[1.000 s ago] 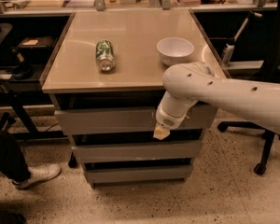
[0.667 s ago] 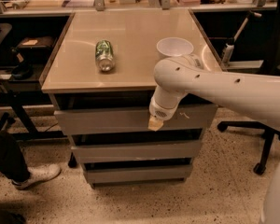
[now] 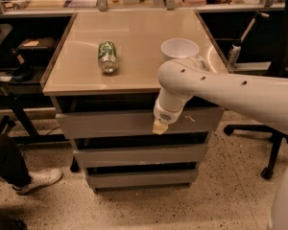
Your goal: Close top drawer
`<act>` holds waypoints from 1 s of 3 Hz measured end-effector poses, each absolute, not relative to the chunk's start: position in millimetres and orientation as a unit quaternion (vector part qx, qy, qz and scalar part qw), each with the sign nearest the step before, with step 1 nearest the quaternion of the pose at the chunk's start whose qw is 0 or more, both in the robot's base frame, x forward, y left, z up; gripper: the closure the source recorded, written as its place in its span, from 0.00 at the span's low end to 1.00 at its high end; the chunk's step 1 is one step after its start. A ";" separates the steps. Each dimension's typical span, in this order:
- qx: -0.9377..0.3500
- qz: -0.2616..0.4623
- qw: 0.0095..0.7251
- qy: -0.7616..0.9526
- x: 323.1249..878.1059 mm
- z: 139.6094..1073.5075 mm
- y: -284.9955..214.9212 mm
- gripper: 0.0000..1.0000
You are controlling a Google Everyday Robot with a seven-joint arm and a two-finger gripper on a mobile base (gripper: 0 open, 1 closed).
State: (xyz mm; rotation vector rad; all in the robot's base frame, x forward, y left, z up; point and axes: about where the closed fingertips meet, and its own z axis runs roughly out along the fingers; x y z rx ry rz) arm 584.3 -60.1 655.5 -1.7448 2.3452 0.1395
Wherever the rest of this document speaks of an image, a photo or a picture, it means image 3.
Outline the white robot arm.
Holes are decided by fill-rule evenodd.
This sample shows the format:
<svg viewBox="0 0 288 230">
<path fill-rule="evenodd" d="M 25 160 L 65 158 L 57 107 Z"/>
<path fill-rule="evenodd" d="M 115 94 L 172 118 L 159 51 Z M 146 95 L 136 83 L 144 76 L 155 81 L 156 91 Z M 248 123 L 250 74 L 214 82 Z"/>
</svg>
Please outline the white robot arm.
<svg viewBox="0 0 288 230">
<path fill-rule="evenodd" d="M 164 133 L 185 104 L 199 97 L 253 119 L 288 136 L 288 79 L 218 74 L 198 57 L 171 59 L 157 73 L 160 92 L 153 132 Z M 276 191 L 266 230 L 288 230 L 288 168 Z"/>
</svg>

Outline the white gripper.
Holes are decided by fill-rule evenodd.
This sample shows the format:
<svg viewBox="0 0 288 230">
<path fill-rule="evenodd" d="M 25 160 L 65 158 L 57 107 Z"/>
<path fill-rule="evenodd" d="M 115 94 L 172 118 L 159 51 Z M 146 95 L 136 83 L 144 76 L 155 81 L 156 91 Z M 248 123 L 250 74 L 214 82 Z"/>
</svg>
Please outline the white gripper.
<svg viewBox="0 0 288 230">
<path fill-rule="evenodd" d="M 175 123 L 180 117 L 184 108 L 182 101 L 156 100 L 154 107 L 155 120 L 153 133 L 161 135 L 167 131 L 168 125 Z"/>
</svg>

